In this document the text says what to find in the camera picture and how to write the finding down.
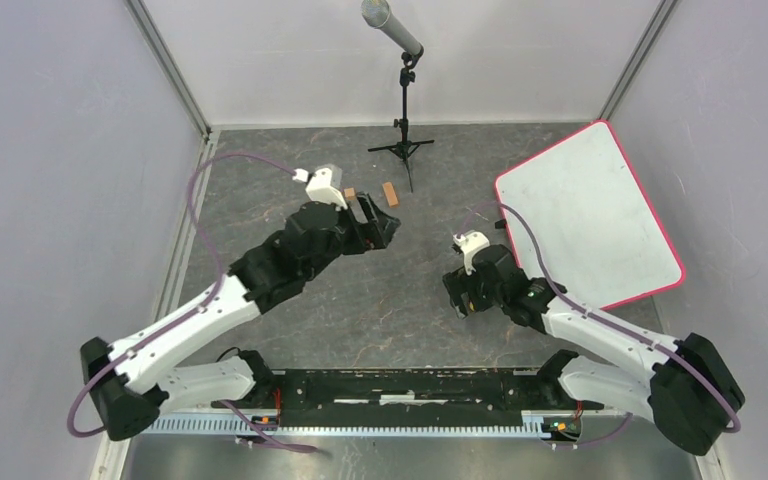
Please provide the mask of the pink-framed whiteboard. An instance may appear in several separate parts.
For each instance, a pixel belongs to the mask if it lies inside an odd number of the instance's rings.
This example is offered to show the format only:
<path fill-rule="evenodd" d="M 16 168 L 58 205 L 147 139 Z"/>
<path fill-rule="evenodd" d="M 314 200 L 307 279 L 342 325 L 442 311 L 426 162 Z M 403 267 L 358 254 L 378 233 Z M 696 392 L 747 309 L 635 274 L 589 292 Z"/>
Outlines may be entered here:
<path fill-rule="evenodd" d="M 596 121 L 495 181 L 530 276 L 610 309 L 681 285 L 686 269 L 612 126 Z"/>

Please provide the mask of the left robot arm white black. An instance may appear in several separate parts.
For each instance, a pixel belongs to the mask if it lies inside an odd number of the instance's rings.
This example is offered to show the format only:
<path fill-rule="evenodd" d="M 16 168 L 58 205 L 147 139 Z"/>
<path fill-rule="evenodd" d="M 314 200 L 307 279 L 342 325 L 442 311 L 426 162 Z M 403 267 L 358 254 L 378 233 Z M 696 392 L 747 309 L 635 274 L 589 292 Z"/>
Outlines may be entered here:
<path fill-rule="evenodd" d="M 181 362 L 227 331 L 252 321 L 302 293 L 342 256 L 389 246 L 401 225 L 365 193 L 364 214 L 309 201 L 282 229 L 220 271 L 206 291 L 155 324 L 125 338 L 86 341 L 79 350 L 85 385 L 112 441 L 130 439 L 161 415 L 198 403 L 243 400 L 266 405 L 274 381 L 258 354 L 239 354 L 212 364 Z"/>

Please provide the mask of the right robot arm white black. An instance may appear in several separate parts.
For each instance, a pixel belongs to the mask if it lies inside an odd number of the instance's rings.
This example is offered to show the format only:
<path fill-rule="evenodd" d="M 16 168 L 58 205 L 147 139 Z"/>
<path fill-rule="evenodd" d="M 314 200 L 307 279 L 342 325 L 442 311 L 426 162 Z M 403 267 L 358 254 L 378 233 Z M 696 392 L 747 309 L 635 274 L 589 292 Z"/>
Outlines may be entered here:
<path fill-rule="evenodd" d="M 565 287 L 530 278 L 499 244 L 455 245 L 462 264 L 443 277 L 461 316 L 498 308 L 514 324 L 599 356 L 560 351 L 540 369 L 540 400 L 551 408 L 590 401 L 643 418 L 671 443 L 703 456 L 737 429 L 746 397 L 714 344 L 650 333 L 572 301 Z"/>

